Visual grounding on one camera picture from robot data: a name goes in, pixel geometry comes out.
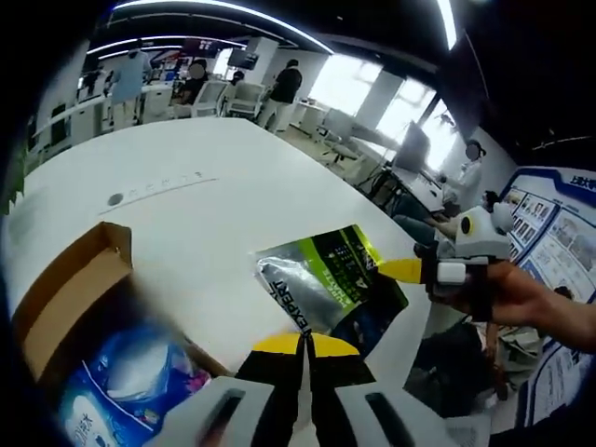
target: white shirt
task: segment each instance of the white shirt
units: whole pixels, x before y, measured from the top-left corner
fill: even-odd
[[[443,186],[443,202],[452,201],[462,211],[469,210],[477,202],[476,195],[481,184],[481,159],[464,163],[456,179],[447,179]]]

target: ceiling light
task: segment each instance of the ceiling light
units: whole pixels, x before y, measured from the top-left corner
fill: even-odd
[[[309,35],[309,34],[305,33],[304,31],[301,31],[298,28],[291,26],[290,24],[286,23],[285,21],[276,19],[275,17],[268,16],[267,14],[264,14],[263,12],[256,11],[254,9],[250,9],[249,7],[241,7],[239,5],[225,3],[220,0],[135,0],[132,2],[116,5],[114,7],[114,10],[122,9],[123,7],[137,7],[137,6],[142,6],[142,5],[154,5],[154,4],[164,4],[164,3],[198,3],[200,5],[210,5],[213,7],[227,7],[228,9],[235,9],[236,11],[245,12],[247,14],[251,14],[252,16],[258,17],[260,19],[269,20],[272,23],[275,23],[276,25],[283,26],[284,28],[300,35],[301,37],[310,40],[313,44],[316,44],[319,47],[323,48],[329,54],[333,54],[333,50],[331,48],[327,47],[322,42],[319,42],[312,35]]]
[[[155,49],[180,49],[182,48],[182,45],[164,45],[162,47],[145,47],[143,48],[144,51],[153,51]],[[103,61],[104,59],[110,59],[110,58],[115,58],[116,56],[122,56],[124,54],[128,54],[129,50],[125,49],[124,51],[117,51],[116,53],[112,53],[112,54],[106,54],[105,56],[100,56],[99,58],[97,58],[100,61]]]
[[[437,0],[439,5],[440,15],[443,17],[443,26],[445,27],[445,36],[447,37],[447,46],[449,49],[453,48],[457,42],[457,34],[455,33],[454,14],[451,11],[451,3],[449,0]]]
[[[237,47],[243,47],[243,48],[246,47],[246,45],[239,44],[238,42],[232,42],[230,40],[223,40],[223,39],[214,39],[212,37],[201,37],[200,35],[154,35],[151,37],[140,37],[140,38],[141,38],[141,40],[200,39],[200,40],[210,40],[213,42],[222,42],[224,44],[235,45]],[[112,48],[112,47],[118,47],[120,45],[132,44],[133,42],[136,42],[137,40],[138,39],[121,40],[120,42],[114,42],[113,44],[104,45],[103,47],[97,47],[97,48],[90,49],[87,52],[87,54],[97,53],[99,51],[104,51],[105,49]]]

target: ceiling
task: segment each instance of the ceiling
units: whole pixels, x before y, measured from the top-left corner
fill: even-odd
[[[359,7],[340,0],[233,1],[282,20],[333,51],[378,61],[395,75],[418,78],[439,91],[440,67],[454,62],[455,51],[449,52],[437,0],[369,0]],[[541,160],[568,164],[565,158],[570,159],[569,153],[562,155],[558,146],[550,143],[592,133],[588,117],[593,114],[578,113],[593,107],[596,101],[596,89],[589,81],[596,74],[593,58],[588,56],[593,53],[589,46],[596,40],[585,34],[589,26],[580,26],[576,11],[570,13],[567,4],[561,2],[450,3],[460,38],[455,48],[467,37],[473,41],[490,93],[488,99],[482,99],[481,107],[468,107],[467,103],[462,107],[476,113],[478,123],[519,164],[541,164]],[[188,1],[116,9],[100,21],[91,47],[164,34],[199,35],[238,43],[266,36],[277,40],[281,47],[326,52],[308,36],[263,17]],[[170,43],[182,42],[159,41],[156,45]],[[467,76],[476,65],[472,62],[467,71],[455,65],[462,88],[470,90]],[[477,96],[485,97],[483,91],[481,88]],[[576,149],[576,153],[581,164],[582,150]]]
[[[371,0],[366,8],[354,8],[340,0],[237,0],[234,3],[282,20],[334,51],[355,52],[388,66],[396,65],[398,72],[407,72],[411,67],[414,74],[420,71],[424,77],[432,74],[448,54],[436,0]],[[466,5],[467,0],[459,3]],[[308,38],[269,20],[230,8],[189,2],[115,9],[100,22],[91,47],[172,34],[242,43],[252,36],[266,36],[277,40],[282,47],[326,52]]]

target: desk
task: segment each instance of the desk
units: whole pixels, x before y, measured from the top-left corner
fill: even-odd
[[[367,197],[373,200],[381,191],[381,188],[389,178],[397,181],[398,187],[394,188],[381,204],[381,209],[384,210],[394,197],[397,189],[404,189],[412,195],[420,204],[427,209],[429,213],[442,212],[445,210],[442,204],[443,193],[436,183],[430,181],[426,175],[422,173],[416,174],[406,169],[399,168],[383,168],[376,179],[374,179],[372,188]]]
[[[113,194],[195,172],[205,182],[109,210]],[[163,121],[78,144],[27,176],[3,225],[11,313],[101,220],[132,228],[139,290],[232,371],[258,341],[295,330],[254,278],[250,253],[353,223],[383,257],[413,256],[413,240],[366,197],[249,121]],[[377,379],[402,387],[430,302],[424,286],[400,286],[409,305],[366,361]]]
[[[148,93],[150,91],[159,91],[159,90],[168,90],[168,89],[171,89],[171,86],[169,86],[167,84],[152,84],[152,85],[148,85],[148,86],[142,86],[142,94],[144,95],[145,93]],[[74,105],[73,107],[66,109],[64,112],[57,114],[56,116],[52,116],[47,121],[47,123],[44,124],[34,134],[34,137],[40,135],[44,130],[49,129],[52,125],[59,123],[63,119],[66,119],[66,118],[70,117],[71,115],[75,114],[76,112],[86,109],[87,107],[94,107],[94,106],[99,106],[99,105],[101,105],[103,107],[104,103],[107,102],[107,99],[109,99],[110,96],[111,96],[111,94],[108,95],[108,98],[106,98],[103,95],[97,96],[90,100],[80,102],[80,103]]]
[[[367,142],[366,140],[362,140],[360,138],[352,137],[351,141],[358,146],[359,151],[361,151],[363,155],[374,160],[377,165],[385,165],[387,162],[391,163],[393,158],[395,158],[395,154],[397,153],[395,149],[384,147],[380,144],[376,144],[375,142]]]

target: black shirt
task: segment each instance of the black shirt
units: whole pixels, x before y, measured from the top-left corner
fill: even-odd
[[[302,75],[295,68],[286,68],[278,76],[276,87],[271,92],[270,98],[277,102],[292,104],[298,88],[302,84]]]
[[[180,90],[180,92],[182,94],[184,94],[185,91],[190,91],[190,96],[184,102],[184,104],[195,103],[195,99],[196,99],[196,96],[198,96],[198,92],[201,91],[201,89],[203,88],[203,84],[205,84],[205,82],[207,82],[208,80],[209,80],[209,76],[207,74],[205,74],[200,79],[188,79],[184,83],[182,89]]]

